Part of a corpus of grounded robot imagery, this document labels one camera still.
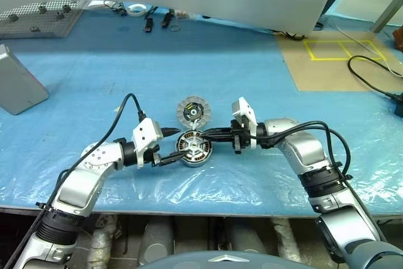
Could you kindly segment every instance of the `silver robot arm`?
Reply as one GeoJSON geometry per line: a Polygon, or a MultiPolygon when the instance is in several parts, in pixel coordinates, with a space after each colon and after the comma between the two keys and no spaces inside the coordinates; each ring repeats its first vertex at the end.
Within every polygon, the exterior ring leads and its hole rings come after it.
{"type": "Polygon", "coordinates": [[[316,224],[334,261],[346,262],[351,269],[403,268],[403,251],[381,241],[360,198],[316,137],[298,131],[270,139],[298,123],[291,119],[257,123],[253,109],[242,97],[232,104],[232,112],[235,120],[231,127],[209,129],[201,136],[231,142],[237,154],[245,147],[277,147],[300,179],[313,210],[321,214],[316,224]]]}
{"type": "MultiPolygon", "coordinates": [[[[76,239],[84,220],[93,211],[105,179],[123,166],[144,163],[172,163],[183,156],[174,152],[168,157],[158,155],[157,141],[176,129],[162,129],[150,118],[133,130],[133,142],[118,140],[104,143],[87,156],[60,186],[51,207],[48,207],[37,230],[30,236],[14,269],[64,268],[76,247],[76,239]]],[[[96,143],[83,150],[85,155],[96,143]]]]}

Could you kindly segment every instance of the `table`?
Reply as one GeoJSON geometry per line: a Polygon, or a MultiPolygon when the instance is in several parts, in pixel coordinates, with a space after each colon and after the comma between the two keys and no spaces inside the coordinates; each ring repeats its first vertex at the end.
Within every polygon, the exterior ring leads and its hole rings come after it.
{"type": "MultiPolygon", "coordinates": [[[[373,92],[298,91],[273,35],[218,20],[182,21],[180,31],[171,32],[159,27],[162,18],[155,15],[152,33],[144,33],[142,18],[87,11],[67,38],[0,42],[50,93],[47,101],[18,116],[0,109],[2,207],[33,209],[35,202],[46,201],[59,171],[101,138],[122,98],[133,92],[161,127],[184,130],[176,106],[193,94],[212,108],[204,128],[229,126],[231,103],[240,96],[258,121],[324,120],[349,142],[351,184],[369,209],[375,215],[402,214],[403,119],[393,114],[390,100],[373,92]]],[[[360,21],[338,23],[345,29],[369,28],[360,21]]],[[[388,29],[378,34],[387,43],[388,29]]],[[[136,125],[137,112],[128,106],[109,142],[129,139],[136,125]]],[[[324,135],[317,135],[324,142],[324,135]]],[[[172,152],[176,139],[162,140],[161,153],[172,152]]],[[[334,145],[336,159],[343,162],[343,148],[336,140],[334,145]]],[[[118,171],[106,180],[95,210],[315,216],[278,150],[235,155],[230,144],[214,144],[209,162],[199,168],[175,163],[118,171]]]]}

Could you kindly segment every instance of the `floor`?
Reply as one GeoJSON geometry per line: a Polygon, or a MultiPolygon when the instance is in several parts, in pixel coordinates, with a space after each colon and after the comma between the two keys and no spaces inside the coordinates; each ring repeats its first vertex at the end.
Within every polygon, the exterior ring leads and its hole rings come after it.
{"type": "MultiPolygon", "coordinates": [[[[69,262],[69,268],[86,268],[88,248],[96,218],[97,215],[92,215],[88,219],[84,231],[79,236],[76,251],[69,262]]],[[[109,269],[126,269],[137,266],[137,253],[144,228],[149,219],[148,216],[139,215],[120,215],[118,217],[117,226],[120,236],[113,240],[111,259],[108,264],[109,269]]],[[[211,236],[209,236],[209,234],[211,235],[209,232],[211,226],[220,226],[225,222],[224,220],[228,219],[175,217],[175,253],[207,250],[214,248],[214,245],[217,245],[215,249],[228,249],[225,240],[212,243],[211,236]]],[[[276,233],[270,219],[250,218],[246,220],[259,235],[267,253],[278,255],[276,233]]],[[[12,247],[17,245],[31,221],[32,217],[26,215],[2,214],[0,218],[0,232],[2,232],[0,268],[4,266],[5,260],[11,254],[12,247]]],[[[315,228],[312,219],[290,219],[290,224],[297,240],[302,263],[318,269],[336,269],[338,267],[328,256],[322,244],[321,235],[315,228]]],[[[390,243],[403,249],[403,220],[393,220],[382,225],[381,228],[390,243]]],[[[348,267],[345,264],[340,264],[338,268],[346,269],[348,267]]]]}

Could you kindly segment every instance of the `blue plastic sheet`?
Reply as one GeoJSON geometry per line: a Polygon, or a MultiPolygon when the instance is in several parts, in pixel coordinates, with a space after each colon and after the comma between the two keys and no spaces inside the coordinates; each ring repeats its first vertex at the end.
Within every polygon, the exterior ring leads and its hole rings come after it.
{"type": "MultiPolygon", "coordinates": [[[[403,210],[403,120],[395,105],[372,92],[299,92],[275,38],[268,33],[200,21],[177,32],[143,33],[142,18],[85,12],[61,39],[3,40],[49,90],[50,98],[12,116],[0,110],[0,205],[34,208],[46,201],[58,173],[109,128],[122,98],[137,95],[161,127],[178,127],[177,104],[205,98],[212,119],[204,129],[229,126],[231,103],[244,96],[258,121],[289,117],[324,120],[348,141],[351,184],[374,214],[403,210]]],[[[343,28],[369,27],[338,21],[343,28]]],[[[390,40],[390,33],[380,38],[390,40]]],[[[131,138],[137,112],[128,103],[109,142],[131,138]]],[[[325,143],[320,131],[315,134],[325,143]]],[[[174,151],[178,136],[160,142],[174,151]]],[[[343,147],[334,140],[336,159],[343,147]]],[[[137,170],[105,182],[95,210],[217,215],[315,215],[300,182],[276,149],[245,150],[214,144],[208,163],[137,170]]]]}

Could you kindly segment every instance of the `gray box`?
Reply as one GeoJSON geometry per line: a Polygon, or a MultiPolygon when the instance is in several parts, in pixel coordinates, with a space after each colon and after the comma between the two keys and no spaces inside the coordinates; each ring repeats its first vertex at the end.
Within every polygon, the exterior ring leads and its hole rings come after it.
{"type": "Polygon", "coordinates": [[[11,53],[0,45],[0,106],[17,115],[49,97],[47,90],[11,53]]]}

